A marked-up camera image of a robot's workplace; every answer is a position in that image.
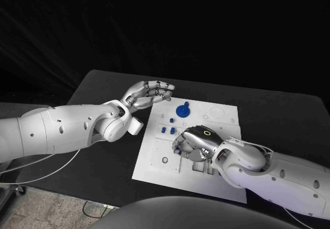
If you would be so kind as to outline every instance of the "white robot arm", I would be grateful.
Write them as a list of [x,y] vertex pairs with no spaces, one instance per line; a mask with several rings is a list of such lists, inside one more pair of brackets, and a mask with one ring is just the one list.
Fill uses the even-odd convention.
[[[184,142],[190,152],[183,151]],[[233,187],[248,188],[303,215],[330,219],[330,169],[267,149],[233,137],[222,140],[205,126],[187,128],[173,142],[182,157],[196,162],[212,158],[212,167]]]
[[122,99],[102,105],[69,105],[36,109],[20,118],[0,119],[0,163],[37,154],[61,154],[98,141],[117,141],[125,132],[137,135],[143,123],[131,113],[169,100],[174,86],[138,82]]

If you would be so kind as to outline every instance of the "white board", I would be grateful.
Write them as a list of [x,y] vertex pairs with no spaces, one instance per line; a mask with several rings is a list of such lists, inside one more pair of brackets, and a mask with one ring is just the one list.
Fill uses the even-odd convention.
[[[190,115],[180,118],[176,109],[184,102],[189,102]],[[222,139],[229,136],[241,139],[238,107],[179,98],[153,105],[133,179],[246,203],[245,189],[226,183],[208,161],[193,163],[173,153],[171,142],[184,129],[196,125],[209,127]]]

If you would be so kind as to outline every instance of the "black table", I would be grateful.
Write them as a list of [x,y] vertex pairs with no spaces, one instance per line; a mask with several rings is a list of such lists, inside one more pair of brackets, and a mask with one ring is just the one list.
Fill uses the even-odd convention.
[[[130,86],[141,80],[161,80],[173,84],[173,96],[177,98],[238,106],[244,140],[330,168],[330,116],[316,96],[94,70],[88,73],[68,105],[102,104],[121,99]],[[209,198],[248,207],[298,225],[284,209],[249,190],[245,205],[131,179],[150,109],[134,113],[146,124],[137,136],[127,133],[117,142],[99,142],[82,149],[71,164],[29,186],[117,207],[159,196]],[[73,154],[75,152],[55,155],[37,165],[23,168],[16,181],[32,180],[55,171]],[[294,215],[310,226],[330,227],[327,220]]]

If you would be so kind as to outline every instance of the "small blue part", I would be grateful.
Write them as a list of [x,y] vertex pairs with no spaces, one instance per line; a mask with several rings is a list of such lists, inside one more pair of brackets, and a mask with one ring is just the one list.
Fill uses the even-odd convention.
[[189,116],[189,114],[190,114],[189,102],[186,102],[184,105],[177,107],[176,112],[177,112],[177,116],[182,118]]

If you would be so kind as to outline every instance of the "black curtain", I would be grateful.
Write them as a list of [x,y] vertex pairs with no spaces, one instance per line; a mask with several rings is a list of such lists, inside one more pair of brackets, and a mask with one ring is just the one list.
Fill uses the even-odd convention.
[[329,9],[301,2],[6,0],[0,67],[68,96],[98,69],[314,94],[329,103]]

